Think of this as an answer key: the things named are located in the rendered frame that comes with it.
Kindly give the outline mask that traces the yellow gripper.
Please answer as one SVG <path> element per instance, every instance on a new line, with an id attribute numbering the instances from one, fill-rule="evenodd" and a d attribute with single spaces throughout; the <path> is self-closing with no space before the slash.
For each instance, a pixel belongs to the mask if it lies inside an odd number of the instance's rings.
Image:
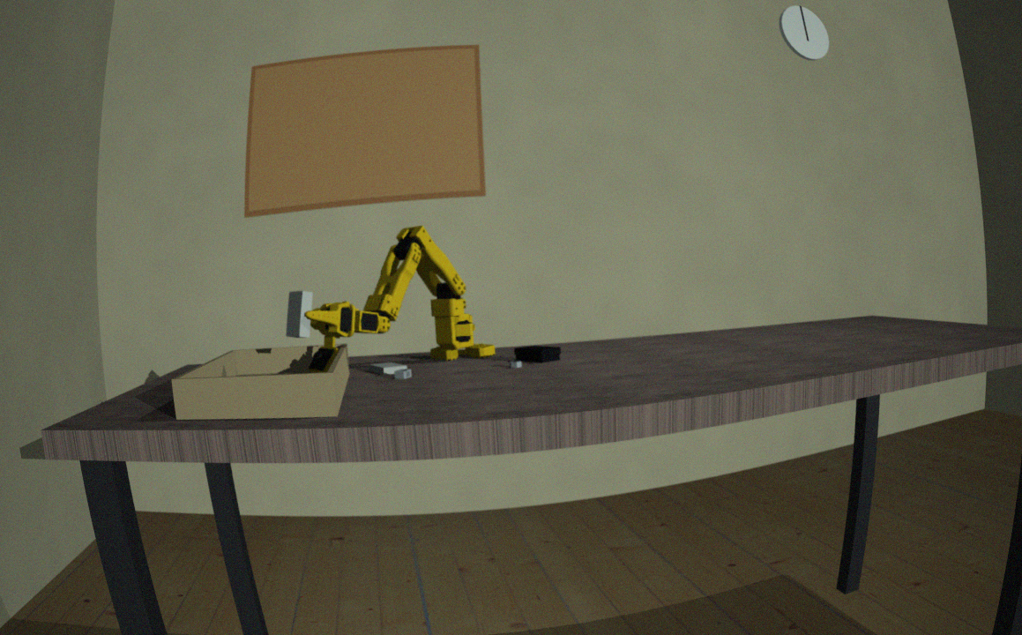
<path id="1" fill-rule="evenodd" d="M 326 310 L 331 312 L 325 312 Z M 305 317 L 310 320 L 310 328 L 319 330 L 325 337 L 324 346 L 320 347 L 314 354 L 309 369 L 310 371 L 328 371 L 339 352 L 336 348 L 336 338 L 352 337 L 354 334 L 356 307 L 349 302 L 324 304 L 315 310 L 305 312 Z"/>

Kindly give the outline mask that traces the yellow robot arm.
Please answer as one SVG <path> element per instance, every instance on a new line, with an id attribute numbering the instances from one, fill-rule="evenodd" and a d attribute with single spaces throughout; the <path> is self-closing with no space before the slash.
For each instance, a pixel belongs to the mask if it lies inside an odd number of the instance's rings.
<path id="1" fill-rule="evenodd" d="M 458 355 L 479 359 L 496 356 L 494 345 L 474 343 L 472 315 L 465 314 L 466 300 L 459 298 L 466 292 L 465 282 L 431 240 L 429 232 L 423 226 L 403 228 L 394 238 L 399 242 L 387 252 L 374 294 L 367 297 L 364 312 L 356 309 L 354 332 L 389 331 L 390 321 L 397 318 L 403 294 L 417 271 L 423 284 L 429 287 L 429 292 L 436 296 L 436 300 L 431 300 L 431 316 L 435 317 L 436 343 L 442 347 L 430 349 L 431 358 L 449 361 L 457 359 Z M 400 260 L 403 264 L 398 268 Z M 446 284 L 442 284 L 436 275 Z"/>

